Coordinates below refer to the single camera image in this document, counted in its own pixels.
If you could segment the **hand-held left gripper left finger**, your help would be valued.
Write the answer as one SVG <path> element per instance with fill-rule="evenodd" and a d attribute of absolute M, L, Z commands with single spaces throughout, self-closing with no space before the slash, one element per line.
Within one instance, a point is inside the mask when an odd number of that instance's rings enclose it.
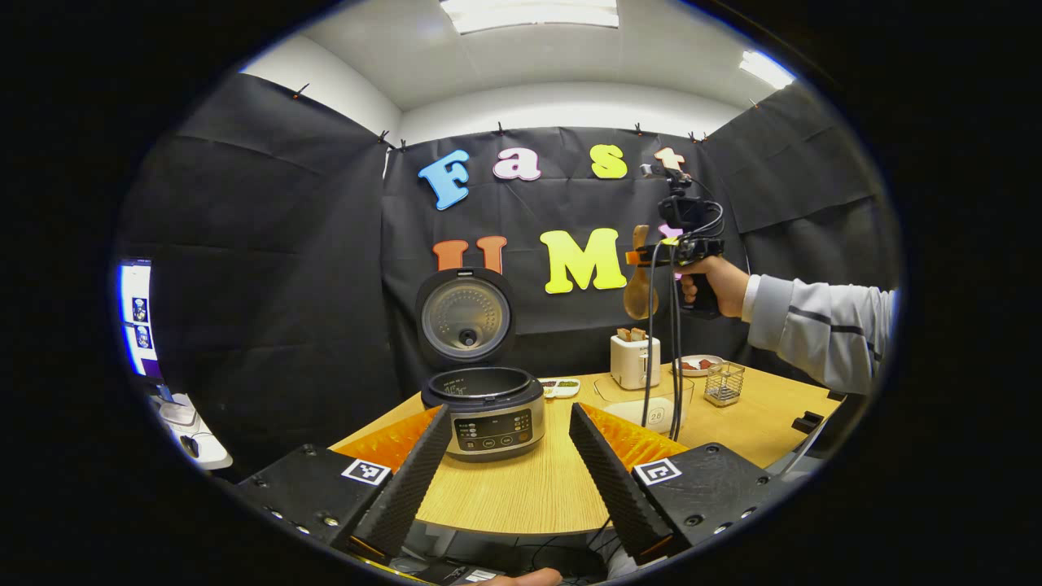
<path fill-rule="evenodd" d="M 305 444 L 237 483 L 258 511 L 369 562 L 401 551 L 453 437 L 442 405 L 345 444 Z"/>

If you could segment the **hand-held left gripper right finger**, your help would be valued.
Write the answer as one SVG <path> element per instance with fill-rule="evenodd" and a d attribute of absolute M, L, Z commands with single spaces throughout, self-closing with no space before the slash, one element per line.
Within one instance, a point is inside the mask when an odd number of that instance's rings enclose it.
<path fill-rule="evenodd" d="M 704 550 L 772 497 L 774 477 L 720 443 L 685 448 L 585 402 L 569 436 L 637 564 Z"/>

